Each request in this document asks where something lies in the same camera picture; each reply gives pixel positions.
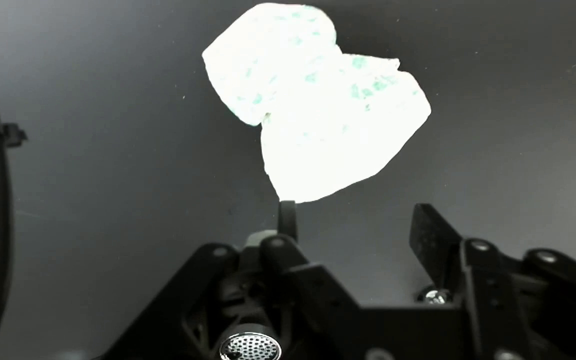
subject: dark backdrop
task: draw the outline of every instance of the dark backdrop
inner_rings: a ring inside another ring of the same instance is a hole
[[[16,260],[0,360],[104,353],[204,242],[274,226],[259,131],[201,53],[246,0],[0,0]],[[376,178],[301,208],[303,248],[363,304],[411,304],[417,203],[509,254],[576,256],[576,2],[325,2],[342,48],[401,54],[435,114]]]

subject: screw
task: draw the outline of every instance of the screw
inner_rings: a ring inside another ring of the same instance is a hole
[[[481,251],[481,253],[488,253],[490,251],[490,244],[483,242],[483,240],[473,240],[470,246]]]
[[[366,360],[394,360],[394,357],[384,348],[370,348]]]
[[[521,355],[501,348],[494,353],[494,360],[525,360]]]
[[[547,265],[554,265],[557,256],[553,253],[536,253],[536,258],[547,262]]]

